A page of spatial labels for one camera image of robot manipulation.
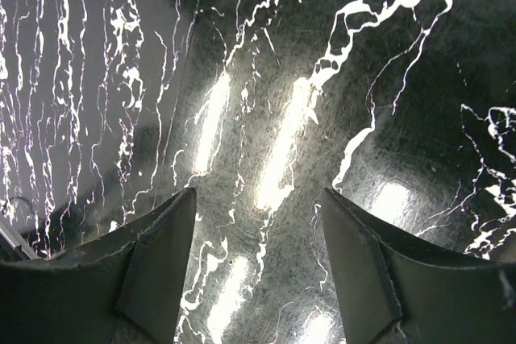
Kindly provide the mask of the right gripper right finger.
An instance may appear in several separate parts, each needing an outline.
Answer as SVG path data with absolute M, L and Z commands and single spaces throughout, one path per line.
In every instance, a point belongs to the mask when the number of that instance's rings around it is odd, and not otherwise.
M 334 189 L 323 233 L 348 343 L 513 343 L 515 265 L 415 237 Z

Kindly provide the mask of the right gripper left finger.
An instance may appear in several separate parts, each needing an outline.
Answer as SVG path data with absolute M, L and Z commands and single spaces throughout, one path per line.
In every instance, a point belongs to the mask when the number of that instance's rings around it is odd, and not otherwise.
M 54 258 L 1 257 L 2 342 L 173 342 L 196 209 L 187 188 Z

